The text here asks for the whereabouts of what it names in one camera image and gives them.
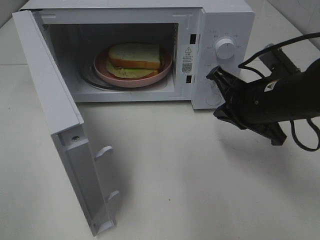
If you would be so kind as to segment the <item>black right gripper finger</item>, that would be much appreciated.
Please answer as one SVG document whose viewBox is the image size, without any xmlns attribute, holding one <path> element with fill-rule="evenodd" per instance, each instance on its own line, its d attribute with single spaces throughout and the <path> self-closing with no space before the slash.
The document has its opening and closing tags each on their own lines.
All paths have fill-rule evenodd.
<svg viewBox="0 0 320 240">
<path fill-rule="evenodd" d="M 207 74 L 206 78 L 215 82 L 224 100 L 232 99 L 234 94 L 234 76 L 232 74 L 223 70 L 223 68 L 218 65 Z"/>
</svg>

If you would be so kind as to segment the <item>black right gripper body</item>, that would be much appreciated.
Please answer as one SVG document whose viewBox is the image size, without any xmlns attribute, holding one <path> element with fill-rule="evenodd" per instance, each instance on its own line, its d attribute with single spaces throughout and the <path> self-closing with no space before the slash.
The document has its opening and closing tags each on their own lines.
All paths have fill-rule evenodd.
<svg viewBox="0 0 320 240">
<path fill-rule="evenodd" d="M 249 92 L 251 85 L 234 77 L 231 100 L 224 100 L 213 115 L 224 122 L 235 125 L 241 130 L 251 130 L 271 141 L 273 146 L 284 144 L 287 136 L 277 122 L 270 121 L 263 115 L 256 104 L 254 94 Z"/>
</svg>

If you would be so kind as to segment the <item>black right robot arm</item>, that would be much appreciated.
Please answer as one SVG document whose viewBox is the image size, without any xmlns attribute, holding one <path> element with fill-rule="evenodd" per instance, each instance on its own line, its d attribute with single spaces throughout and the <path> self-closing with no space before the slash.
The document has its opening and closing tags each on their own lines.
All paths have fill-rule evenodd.
<svg viewBox="0 0 320 240">
<path fill-rule="evenodd" d="M 306 71 L 297 68 L 280 47 L 269 44 L 258 54 L 262 63 L 271 71 L 267 77 L 245 82 L 220 66 L 206 76 L 215 82 L 224 103 L 213 115 L 241 130 L 249 129 L 281 146 L 287 136 L 280 122 L 290 122 L 294 142 L 303 150 L 315 152 L 297 138 L 295 120 L 306 120 L 320 134 L 312 119 L 320 115 L 320 61 L 314 61 Z"/>
</svg>

